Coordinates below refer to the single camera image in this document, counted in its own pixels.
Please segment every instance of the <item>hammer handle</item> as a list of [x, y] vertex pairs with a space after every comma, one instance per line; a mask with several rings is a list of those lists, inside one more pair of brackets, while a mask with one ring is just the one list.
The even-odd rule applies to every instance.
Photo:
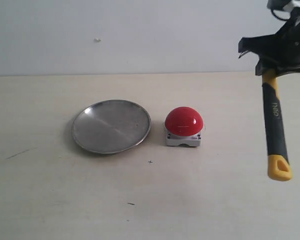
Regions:
[[263, 113], [268, 155], [268, 176], [277, 181], [293, 177], [287, 153], [284, 124], [274, 70], [262, 75]]

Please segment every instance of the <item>table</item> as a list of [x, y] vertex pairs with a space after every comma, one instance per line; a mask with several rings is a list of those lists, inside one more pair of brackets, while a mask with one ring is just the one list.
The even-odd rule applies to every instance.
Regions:
[[[288, 182], [267, 177], [253, 72], [0, 77], [0, 240], [300, 239], [300, 74], [279, 90]], [[108, 99], [143, 106], [152, 129], [128, 151], [89, 154], [72, 121]], [[179, 106], [202, 114], [202, 146], [165, 146]]]

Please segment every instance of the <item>white button base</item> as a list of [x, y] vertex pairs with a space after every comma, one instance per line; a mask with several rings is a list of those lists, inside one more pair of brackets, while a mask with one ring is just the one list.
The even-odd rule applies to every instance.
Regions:
[[177, 136], [165, 130], [165, 144], [167, 146], [180, 146], [182, 144], [189, 147], [199, 147], [201, 145], [201, 131], [192, 136]]

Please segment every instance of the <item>handle hole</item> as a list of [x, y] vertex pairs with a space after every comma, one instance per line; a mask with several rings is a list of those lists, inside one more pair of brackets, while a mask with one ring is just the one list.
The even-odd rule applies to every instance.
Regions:
[[280, 171], [289, 172], [287, 164], [285, 164], [283, 161], [279, 160], [277, 162], [277, 166]]

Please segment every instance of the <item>plate rim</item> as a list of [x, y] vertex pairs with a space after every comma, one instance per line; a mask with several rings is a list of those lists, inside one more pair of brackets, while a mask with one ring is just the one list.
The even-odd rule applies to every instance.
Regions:
[[[147, 131], [146, 131], [146, 133], [144, 134], [144, 136], [143, 136], [138, 142], [136, 142], [135, 144], [133, 144], [133, 145], [127, 147], [127, 148], [121, 149], [121, 150], [119, 150], [119, 151], [100, 152], [100, 151], [96, 151], [96, 150], [89, 149], [89, 148], [83, 146], [83, 145], [77, 140], [77, 138], [76, 138], [76, 136], [75, 136], [75, 130], [74, 130], [74, 128], [75, 128], [76, 120], [77, 120], [78, 117], [79, 117], [81, 114], [83, 114], [88, 108], [91, 108], [91, 107], [93, 107], [93, 106], [96, 106], [96, 105], [99, 105], [99, 104], [102, 104], [102, 103], [108, 103], [108, 102], [125, 102], [125, 103], [130, 103], [130, 104], [133, 104], [133, 105], [139, 107], [140, 109], [142, 109], [143, 112], [145, 112], [145, 114], [146, 114], [146, 116], [147, 116], [147, 118], [148, 118], [148, 121], [149, 121], [149, 125], [148, 125], [148, 128], [147, 128]], [[132, 149], [133, 147], [138, 146], [138, 145], [139, 145], [140, 143], [142, 143], [142, 142], [146, 139], [146, 137], [148, 136], [148, 134], [149, 134], [149, 132], [150, 132], [150, 130], [151, 130], [151, 125], [152, 125], [151, 117], [150, 117], [148, 111], [147, 111], [143, 106], [141, 106], [141, 105], [139, 105], [139, 104], [137, 104], [137, 103], [135, 103], [135, 102], [133, 102], [133, 101], [129, 101], [129, 100], [125, 100], [125, 99], [109, 99], [109, 100], [103, 100], [103, 101], [96, 102], [96, 103], [94, 103], [94, 104], [92, 104], [92, 105], [86, 107], [84, 110], [82, 110], [82, 111], [74, 118], [74, 120], [73, 120], [73, 122], [72, 122], [72, 126], [71, 126], [71, 135], [72, 135], [72, 138], [73, 138], [73, 140], [75, 141], [75, 143], [76, 143], [79, 147], [81, 147], [82, 149], [84, 149], [84, 150], [86, 150], [86, 151], [88, 151], [88, 152], [90, 152], [90, 153], [94, 153], [94, 154], [111, 155], [111, 154], [118, 154], [118, 153], [124, 152], [124, 151], [126, 151], [126, 150]]]

